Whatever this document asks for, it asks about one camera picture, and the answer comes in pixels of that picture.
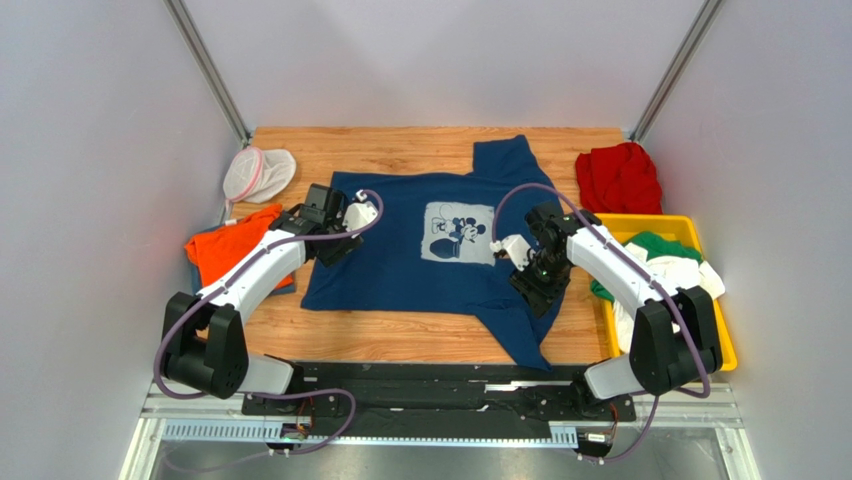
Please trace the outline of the navy blue t shirt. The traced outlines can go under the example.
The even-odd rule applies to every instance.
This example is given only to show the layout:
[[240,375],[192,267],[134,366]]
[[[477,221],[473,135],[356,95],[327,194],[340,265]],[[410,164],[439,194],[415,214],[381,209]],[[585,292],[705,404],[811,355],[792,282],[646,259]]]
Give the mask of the navy blue t shirt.
[[339,263],[313,268],[302,308],[472,315],[519,366],[548,371],[540,350],[562,301],[536,316],[510,285],[514,265],[498,260],[492,239],[521,234],[535,206],[555,201],[527,138],[477,142],[461,175],[382,175],[338,171],[331,186],[348,195],[373,190],[379,223]]

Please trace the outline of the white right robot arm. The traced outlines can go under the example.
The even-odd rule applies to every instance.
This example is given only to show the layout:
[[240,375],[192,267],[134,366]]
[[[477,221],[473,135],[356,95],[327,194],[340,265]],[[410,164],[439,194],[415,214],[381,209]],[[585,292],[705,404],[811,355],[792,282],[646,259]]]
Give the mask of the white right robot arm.
[[533,244],[515,234],[492,242],[491,249],[514,264],[509,283],[535,316],[550,310],[578,267],[633,320],[628,354],[587,367],[578,381],[582,395],[599,401],[638,392],[662,395],[705,381],[722,367],[714,300],[705,289],[681,287],[653,272],[586,210],[564,214],[545,202],[525,221]]

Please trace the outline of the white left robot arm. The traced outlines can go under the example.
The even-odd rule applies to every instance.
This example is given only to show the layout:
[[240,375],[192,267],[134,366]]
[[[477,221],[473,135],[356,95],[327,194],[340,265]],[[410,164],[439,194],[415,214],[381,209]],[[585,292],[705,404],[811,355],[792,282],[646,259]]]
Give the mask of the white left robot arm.
[[318,184],[304,202],[282,211],[253,249],[196,294],[167,303],[155,353],[154,382],[178,400],[236,394],[290,400],[296,367],[248,351],[245,327],[282,279],[311,260],[330,266],[363,243],[384,213],[381,196],[362,189],[348,198]]

